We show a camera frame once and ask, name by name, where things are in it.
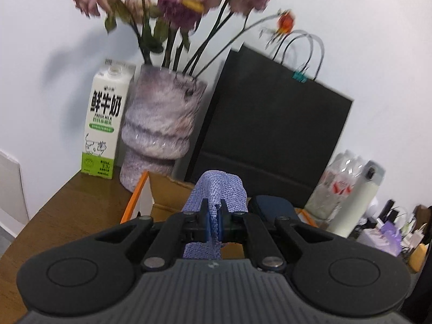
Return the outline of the orange cup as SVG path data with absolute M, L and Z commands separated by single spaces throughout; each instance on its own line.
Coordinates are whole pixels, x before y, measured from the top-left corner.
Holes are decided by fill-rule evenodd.
M 423 263 L 426 259 L 426 254 L 428 251 L 427 244 L 419 244 L 413 253 L 411 253 L 408 261 L 409 267 L 415 272 L 418 273 L 423 267 Z

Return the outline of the green white milk carton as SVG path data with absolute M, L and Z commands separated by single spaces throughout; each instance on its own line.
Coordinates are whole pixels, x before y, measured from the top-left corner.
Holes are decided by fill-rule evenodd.
M 136 65 L 105 59 L 93 77 L 83 134 L 81 171 L 111 179 Z

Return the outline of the dark blue zip case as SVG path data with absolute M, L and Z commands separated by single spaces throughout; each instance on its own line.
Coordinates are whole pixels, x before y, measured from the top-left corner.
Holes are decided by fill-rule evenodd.
M 249 200 L 248 211 L 270 224 L 273 224 L 278 217 L 299 220 L 293 205 L 283 197 L 256 195 Z

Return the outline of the black paper shopping bag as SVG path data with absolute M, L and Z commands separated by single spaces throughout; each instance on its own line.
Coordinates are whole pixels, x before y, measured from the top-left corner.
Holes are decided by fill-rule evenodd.
M 339 141 L 352 100 L 248 48 L 229 52 L 185 173 L 241 178 L 248 196 L 308 202 Z

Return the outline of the purple tissue pack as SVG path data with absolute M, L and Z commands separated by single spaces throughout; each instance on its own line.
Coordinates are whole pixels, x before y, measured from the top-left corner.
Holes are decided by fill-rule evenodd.
M 400 231 L 391 222 L 384 223 L 380 228 L 365 229 L 357 239 L 360 244 L 386 252 L 394 257 L 398 257 L 401 253 L 401 240 Z

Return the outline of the red orange cardboard box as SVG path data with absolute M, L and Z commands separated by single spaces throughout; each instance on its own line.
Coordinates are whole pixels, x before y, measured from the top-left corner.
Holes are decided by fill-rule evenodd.
M 166 175 L 144 172 L 133 191 L 121 222 L 127 222 L 140 215 L 149 215 L 155 222 L 162 222 L 182 210 L 193 189 L 193 185 L 176 181 Z M 299 220 L 316 227 L 317 223 L 309 213 L 295 208 Z

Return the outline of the purple knitted cloth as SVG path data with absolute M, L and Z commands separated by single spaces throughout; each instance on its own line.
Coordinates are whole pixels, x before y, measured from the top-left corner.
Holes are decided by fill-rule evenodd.
M 220 259 L 222 243 L 220 242 L 218 211 L 225 201 L 230 213 L 247 212 L 247 193 L 240 177 L 219 170 L 207 170 L 201 175 L 182 212 L 199 212 L 202 200 L 208 200 L 210 215 L 210 239 L 206 243 L 192 242 L 186 245 L 183 258 L 186 259 Z

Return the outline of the teal binder clip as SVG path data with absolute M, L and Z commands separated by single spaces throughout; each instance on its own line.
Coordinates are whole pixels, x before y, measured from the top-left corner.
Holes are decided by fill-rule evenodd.
M 308 80 L 307 75 L 301 71 L 295 71 L 292 78 L 300 83 L 305 83 Z

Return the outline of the dried rose bouquet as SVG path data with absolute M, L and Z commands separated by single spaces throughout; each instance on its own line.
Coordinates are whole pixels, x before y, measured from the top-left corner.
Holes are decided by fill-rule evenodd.
M 106 32 L 119 21 L 129 25 L 147 65 L 151 55 L 163 55 L 162 66 L 176 71 L 182 53 L 190 49 L 190 36 L 213 9 L 218 12 L 209 34 L 184 66 L 192 75 L 204 50 L 216 34 L 235 15 L 248 19 L 263 12 L 270 0 L 72 0 L 75 8 L 88 18 L 105 18 Z

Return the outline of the white thermos bottle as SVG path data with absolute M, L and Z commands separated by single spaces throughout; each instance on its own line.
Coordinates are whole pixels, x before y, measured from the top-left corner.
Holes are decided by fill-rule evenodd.
M 341 203 L 340 209 L 329 223 L 327 231 L 347 238 L 376 196 L 384 175 L 385 169 L 369 160 L 363 167 L 352 192 Z

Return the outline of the purple ceramic vase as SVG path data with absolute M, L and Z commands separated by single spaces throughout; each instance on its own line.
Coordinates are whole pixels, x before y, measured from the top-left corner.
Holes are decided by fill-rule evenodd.
M 124 115 L 126 146 L 119 174 L 130 192 L 146 171 L 170 175 L 189 151 L 207 83 L 167 68 L 142 65 Z

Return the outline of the clear water bottle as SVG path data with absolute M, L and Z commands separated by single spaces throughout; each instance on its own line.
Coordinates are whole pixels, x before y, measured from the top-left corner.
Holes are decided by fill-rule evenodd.
M 318 220 L 329 220 L 334 210 L 351 194 L 365 160 L 352 151 L 336 155 L 326 167 L 305 209 Z

